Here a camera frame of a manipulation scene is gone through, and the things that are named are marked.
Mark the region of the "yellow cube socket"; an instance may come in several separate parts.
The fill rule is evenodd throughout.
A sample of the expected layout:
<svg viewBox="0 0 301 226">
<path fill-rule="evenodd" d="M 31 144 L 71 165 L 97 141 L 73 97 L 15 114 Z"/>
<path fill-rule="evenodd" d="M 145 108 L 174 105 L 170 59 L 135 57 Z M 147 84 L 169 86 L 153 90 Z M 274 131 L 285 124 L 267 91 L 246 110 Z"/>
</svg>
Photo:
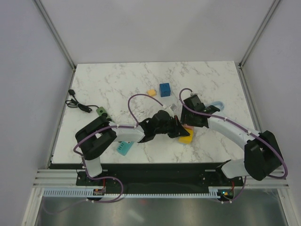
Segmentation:
<svg viewBox="0 0 301 226">
<path fill-rule="evenodd" d="M 181 143 L 181 144 L 190 144 L 192 142 L 193 130 L 186 128 L 186 131 L 189 133 L 189 135 L 185 136 L 185 137 L 180 137 L 178 139 L 178 142 Z"/>
</svg>

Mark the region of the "blue cube socket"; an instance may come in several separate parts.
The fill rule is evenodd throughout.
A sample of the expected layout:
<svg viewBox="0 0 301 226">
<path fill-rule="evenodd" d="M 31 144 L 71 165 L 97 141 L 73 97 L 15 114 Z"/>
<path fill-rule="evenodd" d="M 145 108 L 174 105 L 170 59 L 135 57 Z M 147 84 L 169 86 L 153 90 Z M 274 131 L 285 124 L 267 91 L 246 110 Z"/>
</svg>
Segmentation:
<svg viewBox="0 0 301 226">
<path fill-rule="evenodd" d="M 161 83 L 159 85 L 159 92 L 161 97 L 169 97 L 171 95 L 171 88 L 169 83 Z"/>
</svg>

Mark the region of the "yellow plug adapter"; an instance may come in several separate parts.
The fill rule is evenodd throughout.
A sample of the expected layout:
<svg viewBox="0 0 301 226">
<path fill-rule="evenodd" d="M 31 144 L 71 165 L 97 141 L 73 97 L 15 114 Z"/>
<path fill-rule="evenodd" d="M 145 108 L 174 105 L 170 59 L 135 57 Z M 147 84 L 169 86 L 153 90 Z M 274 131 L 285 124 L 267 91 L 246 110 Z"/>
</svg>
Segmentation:
<svg viewBox="0 0 301 226">
<path fill-rule="evenodd" d="M 149 96 L 151 96 L 151 97 L 154 97 L 154 96 L 157 95 L 157 92 L 156 92 L 155 89 L 150 89 L 150 90 L 147 91 L 147 94 L 148 94 Z"/>
</svg>

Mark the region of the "teal power strip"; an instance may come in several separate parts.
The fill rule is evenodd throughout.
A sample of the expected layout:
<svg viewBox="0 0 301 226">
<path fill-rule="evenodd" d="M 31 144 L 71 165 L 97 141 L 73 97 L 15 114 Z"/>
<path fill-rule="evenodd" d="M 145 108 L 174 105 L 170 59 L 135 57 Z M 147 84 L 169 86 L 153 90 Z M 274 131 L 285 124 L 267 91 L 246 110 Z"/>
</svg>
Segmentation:
<svg viewBox="0 0 301 226">
<path fill-rule="evenodd" d="M 125 142 L 125 141 L 122 141 L 118 148 L 117 148 L 117 152 L 123 156 L 125 156 L 128 151 L 130 150 L 130 148 L 132 147 L 133 145 L 133 142 Z"/>
</svg>

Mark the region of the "pink cube socket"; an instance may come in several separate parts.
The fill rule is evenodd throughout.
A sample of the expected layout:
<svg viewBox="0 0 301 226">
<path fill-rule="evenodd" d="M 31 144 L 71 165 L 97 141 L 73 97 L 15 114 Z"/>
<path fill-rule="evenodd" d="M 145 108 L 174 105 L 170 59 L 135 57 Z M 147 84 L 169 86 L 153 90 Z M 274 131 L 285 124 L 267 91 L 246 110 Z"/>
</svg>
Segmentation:
<svg viewBox="0 0 301 226">
<path fill-rule="evenodd" d="M 189 125 L 186 125 L 186 124 L 184 124 L 183 127 L 184 127 L 185 129 L 190 129 L 190 130 L 193 130 L 193 129 L 194 129 L 193 126 L 189 126 Z"/>
</svg>

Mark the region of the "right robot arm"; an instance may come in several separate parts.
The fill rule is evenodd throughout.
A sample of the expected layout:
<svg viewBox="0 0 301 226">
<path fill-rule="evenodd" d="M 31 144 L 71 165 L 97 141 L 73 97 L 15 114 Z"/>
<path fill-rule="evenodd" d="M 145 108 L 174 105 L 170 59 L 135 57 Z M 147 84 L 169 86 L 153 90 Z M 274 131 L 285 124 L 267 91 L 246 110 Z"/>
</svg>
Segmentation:
<svg viewBox="0 0 301 226">
<path fill-rule="evenodd" d="M 288 169 L 272 132 L 259 132 L 243 126 L 218 107 L 204 105 L 197 95 L 179 100 L 182 104 L 181 123 L 219 132 L 244 151 L 242 159 L 228 160 L 218 167 L 215 174 L 218 184 L 227 185 L 236 177 L 250 176 L 258 181 L 266 177 L 278 178 L 273 172 L 279 167 L 284 169 L 280 178 L 286 178 Z"/>
</svg>

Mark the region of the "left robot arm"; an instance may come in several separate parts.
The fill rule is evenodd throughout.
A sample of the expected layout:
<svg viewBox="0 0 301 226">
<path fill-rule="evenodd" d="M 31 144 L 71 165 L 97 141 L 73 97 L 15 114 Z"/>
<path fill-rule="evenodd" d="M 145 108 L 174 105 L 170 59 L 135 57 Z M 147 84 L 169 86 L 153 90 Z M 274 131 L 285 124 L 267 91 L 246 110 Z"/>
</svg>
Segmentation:
<svg viewBox="0 0 301 226">
<path fill-rule="evenodd" d="M 160 110 L 151 118 L 135 126 L 119 125 L 99 116 L 75 134 L 77 148 L 87 170 L 87 180 L 93 185 L 103 181 L 100 156 L 113 142 L 146 143 L 156 135 L 166 134 L 169 138 L 187 137 L 189 132 L 183 127 L 176 115 Z"/>
</svg>

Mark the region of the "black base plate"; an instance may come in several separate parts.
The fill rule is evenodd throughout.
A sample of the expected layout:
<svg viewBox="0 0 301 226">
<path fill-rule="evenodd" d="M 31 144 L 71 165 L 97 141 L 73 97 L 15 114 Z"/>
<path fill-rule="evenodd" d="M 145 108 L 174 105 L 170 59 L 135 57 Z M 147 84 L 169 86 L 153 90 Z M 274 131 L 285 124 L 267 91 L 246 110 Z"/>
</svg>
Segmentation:
<svg viewBox="0 0 301 226">
<path fill-rule="evenodd" d="M 239 187 L 243 179 L 228 179 L 216 172 L 220 163 L 105 163 L 100 178 L 91 180 L 80 171 L 77 186 L 105 186 L 120 193 L 188 193 L 209 191 L 209 187 Z"/>
</svg>

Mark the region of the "aluminium table frame rail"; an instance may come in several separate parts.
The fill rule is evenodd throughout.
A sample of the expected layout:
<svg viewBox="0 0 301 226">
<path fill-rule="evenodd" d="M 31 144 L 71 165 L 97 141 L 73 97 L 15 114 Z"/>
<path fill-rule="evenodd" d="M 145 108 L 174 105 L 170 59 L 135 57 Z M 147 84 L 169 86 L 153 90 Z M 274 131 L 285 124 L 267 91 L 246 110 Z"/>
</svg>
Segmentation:
<svg viewBox="0 0 301 226">
<path fill-rule="evenodd" d="M 251 91 L 248 87 L 247 84 L 247 80 L 246 77 L 244 75 L 244 72 L 240 66 L 239 63 L 235 63 L 237 72 L 238 72 L 238 76 L 242 85 L 242 89 L 247 101 L 247 105 L 248 105 L 248 109 L 251 115 L 251 119 L 254 125 L 254 128 L 256 130 L 262 131 L 262 126 L 261 126 L 261 122 L 257 113 L 257 109 L 255 107 L 252 95 L 251 95 Z M 252 178 L 248 178 L 247 182 L 246 182 L 246 186 L 250 187 L 250 188 L 272 188 L 272 189 L 284 189 L 284 188 L 288 188 L 288 182 L 286 179 L 277 179 L 277 178 L 271 178 L 271 177 L 266 177 L 264 180 L 262 181 L 257 181 L 255 179 Z"/>
</svg>

